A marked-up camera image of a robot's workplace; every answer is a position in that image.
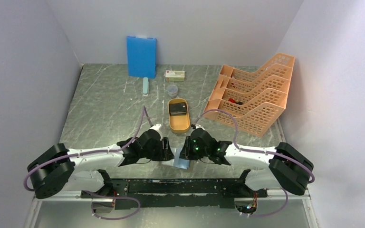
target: black metal frame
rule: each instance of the black metal frame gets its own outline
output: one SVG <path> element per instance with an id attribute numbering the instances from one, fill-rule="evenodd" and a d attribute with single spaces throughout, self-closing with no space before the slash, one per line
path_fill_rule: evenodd
<path id="1" fill-rule="evenodd" d="M 102 173 L 106 185 L 97 193 L 108 197 L 129 196 L 138 199 L 142 208 L 219 206 L 235 208 L 235 198 L 252 198 L 254 191 L 245 185 L 245 170 L 240 178 L 221 179 L 109 179 Z M 259 198 L 267 197 L 266 190 L 256 191 Z M 95 198 L 82 191 L 81 198 Z M 131 200 L 119 200 L 115 209 L 131 209 Z"/>

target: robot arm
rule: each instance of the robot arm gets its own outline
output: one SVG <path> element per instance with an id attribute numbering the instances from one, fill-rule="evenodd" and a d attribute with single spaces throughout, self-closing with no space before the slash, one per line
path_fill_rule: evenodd
<path id="1" fill-rule="evenodd" d="M 112 184 L 108 174 L 102 170 L 106 167 L 135 164 L 140 159 L 152 161 L 170 161 L 174 159 L 168 138 L 163 138 L 160 124 L 154 125 L 136 138 L 128 147 L 119 152 L 112 152 L 126 145 L 130 139 L 103 148 L 87 150 L 66 149 L 63 144 L 56 144 L 28 166 L 28 171 L 37 165 L 65 154 L 79 156 L 59 160 L 37 170 L 30 176 L 36 197 L 44 199 L 60 191 L 80 190 L 99 192 Z M 279 152 L 301 162 L 313 170 L 313 164 L 287 143 L 277 147 L 259 148 L 239 146 L 236 148 L 230 141 L 216 141 L 202 127 L 196 127 L 185 139 L 180 153 L 181 159 L 198 160 L 208 157 L 219 165 L 248 165 L 241 178 L 251 191 L 268 188 L 284 188 L 296 195 L 303 195 L 310 175 L 296 164 L 271 154 L 250 153 L 241 151 L 252 149 L 258 151 Z"/>

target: small box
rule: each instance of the small box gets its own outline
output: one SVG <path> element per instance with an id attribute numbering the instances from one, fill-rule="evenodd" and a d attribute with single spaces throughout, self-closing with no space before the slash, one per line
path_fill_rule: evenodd
<path id="1" fill-rule="evenodd" d="M 187 115 L 187 105 L 185 102 L 169 104 L 170 116 Z"/>
<path id="2" fill-rule="evenodd" d="M 185 71 L 183 70 L 166 70 L 164 73 L 166 81 L 184 81 Z"/>

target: blue plastic board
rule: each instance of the blue plastic board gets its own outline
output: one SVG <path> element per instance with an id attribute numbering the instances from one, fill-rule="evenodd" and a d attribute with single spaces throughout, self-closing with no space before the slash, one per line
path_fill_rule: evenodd
<path id="1" fill-rule="evenodd" d="M 156 65 L 156 39 L 126 37 L 128 75 L 154 78 Z"/>
<path id="2" fill-rule="evenodd" d="M 182 150 L 182 147 L 178 147 L 175 150 L 173 166 L 181 169 L 188 169 L 190 167 L 190 161 L 180 158 L 180 153 Z"/>

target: white side panel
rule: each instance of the white side panel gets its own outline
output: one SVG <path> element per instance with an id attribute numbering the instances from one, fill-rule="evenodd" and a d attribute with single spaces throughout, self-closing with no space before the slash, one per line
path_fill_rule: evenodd
<path id="1" fill-rule="evenodd" d="M 98 171 L 81 171 L 69 177 L 62 191 L 87 190 L 98 191 L 104 186 L 104 179 Z"/>
<path id="2" fill-rule="evenodd" d="M 58 143 L 79 76 L 45 0 L 0 0 L 0 228 L 24 225 L 26 167 Z"/>
<path id="3" fill-rule="evenodd" d="M 251 170 L 246 177 L 245 184 L 252 190 L 281 188 L 279 182 L 270 169 Z"/>
<path id="4" fill-rule="evenodd" d="M 257 151 L 272 151 L 275 152 L 275 147 L 252 147 L 252 146 L 241 146 L 241 148 L 257 150 Z M 270 154 L 261 154 L 261 153 L 252 153 L 252 152 L 244 152 L 239 151 L 234 145 L 230 145 L 226 150 L 225 158 L 226 160 L 234 165 L 234 164 L 243 164 L 248 165 L 249 169 L 268 169 L 269 160 L 273 158 L 274 155 Z"/>
<path id="5" fill-rule="evenodd" d="M 82 153 L 94 150 L 108 150 L 111 148 L 117 149 L 119 147 L 113 145 L 109 147 L 94 148 L 88 150 L 69 149 L 68 154 Z M 105 169 L 106 167 L 119 166 L 124 160 L 124 157 L 123 157 L 123 152 L 100 152 L 96 154 L 73 157 L 70 158 L 70 160 L 75 163 L 74 173 L 77 173 L 80 171 L 95 171 L 99 169 Z"/>
<path id="6" fill-rule="evenodd" d="M 158 64 L 260 66 L 303 0 L 47 2 L 82 63 L 127 63 L 125 37 L 144 36 L 157 38 Z"/>
<path id="7" fill-rule="evenodd" d="M 365 0 L 304 1 L 277 51 L 296 56 L 280 120 L 320 226 L 365 227 Z"/>

